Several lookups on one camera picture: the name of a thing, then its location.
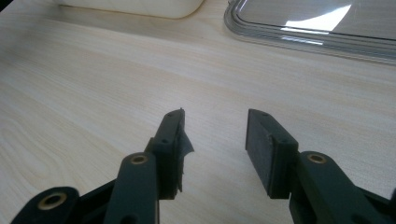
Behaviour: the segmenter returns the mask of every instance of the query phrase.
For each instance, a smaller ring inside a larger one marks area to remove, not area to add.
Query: white container
[[[190,15],[204,0],[54,0],[60,5],[178,19]]]

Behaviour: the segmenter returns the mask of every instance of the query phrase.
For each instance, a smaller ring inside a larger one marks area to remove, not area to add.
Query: light wood grain surface
[[[291,223],[244,149],[248,109],[386,198],[396,187],[396,68],[238,41],[225,0],[166,20],[15,0],[0,13],[0,223],[42,190],[116,177],[167,112],[195,152],[161,223]]]

